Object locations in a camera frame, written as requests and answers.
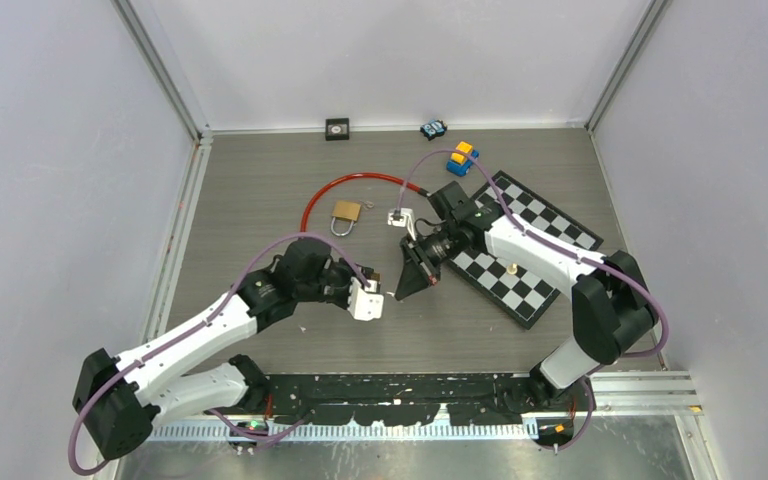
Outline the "red cable lock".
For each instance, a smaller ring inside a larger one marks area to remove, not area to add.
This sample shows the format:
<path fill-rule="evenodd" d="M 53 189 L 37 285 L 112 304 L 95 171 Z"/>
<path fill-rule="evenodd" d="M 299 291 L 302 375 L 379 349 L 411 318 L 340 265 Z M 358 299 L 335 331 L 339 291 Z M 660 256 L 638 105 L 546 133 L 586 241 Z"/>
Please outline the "red cable lock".
<path fill-rule="evenodd" d="M 404 183 L 399 176 L 381 173 L 381 172 L 354 172 L 343 174 L 327 182 L 316 190 L 305 204 L 301 211 L 301 217 L 298 223 L 300 231 L 308 231 L 311 225 L 317 226 L 318 220 L 324 221 L 323 228 L 328 230 L 327 216 L 332 213 L 335 203 L 338 200 L 348 200 L 358 202 L 373 202 L 375 207 L 381 206 L 386 193 L 384 185 L 388 185 L 397 190 Z"/>

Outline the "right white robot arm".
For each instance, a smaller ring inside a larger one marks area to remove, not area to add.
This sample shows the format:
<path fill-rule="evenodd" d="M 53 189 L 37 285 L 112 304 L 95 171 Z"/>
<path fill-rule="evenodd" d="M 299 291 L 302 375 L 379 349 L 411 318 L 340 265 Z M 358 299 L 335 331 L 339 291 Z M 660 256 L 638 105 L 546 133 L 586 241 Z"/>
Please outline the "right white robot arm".
<path fill-rule="evenodd" d="M 579 248 L 532 226 L 500 201 L 477 205 L 456 181 L 431 194 L 429 203 L 442 223 L 431 235 L 401 240 L 396 299 L 436 285 L 442 263 L 473 249 L 517 264 L 571 302 L 571 336 L 530 370 L 523 386 L 502 394 L 510 409 L 558 409 L 573 384 L 631 355 L 644 334 L 665 325 L 663 309 L 630 254 Z"/>

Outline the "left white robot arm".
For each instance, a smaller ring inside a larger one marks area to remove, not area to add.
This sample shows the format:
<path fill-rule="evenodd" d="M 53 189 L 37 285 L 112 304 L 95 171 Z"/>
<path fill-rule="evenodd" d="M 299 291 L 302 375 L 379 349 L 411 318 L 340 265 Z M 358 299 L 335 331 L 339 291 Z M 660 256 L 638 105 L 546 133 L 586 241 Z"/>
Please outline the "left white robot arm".
<path fill-rule="evenodd" d="M 215 408 L 258 412 L 269 383 L 245 355 L 202 373 L 214 354 L 292 316 L 302 303 L 332 305 L 353 319 L 382 315 L 379 272 L 334 258 L 337 246 L 311 233 L 281 238 L 286 249 L 259 267 L 255 261 L 205 310 L 166 333 L 118 354 L 100 348 L 81 366 L 70 434 L 86 431 L 103 462 L 135 451 L 158 427 Z"/>

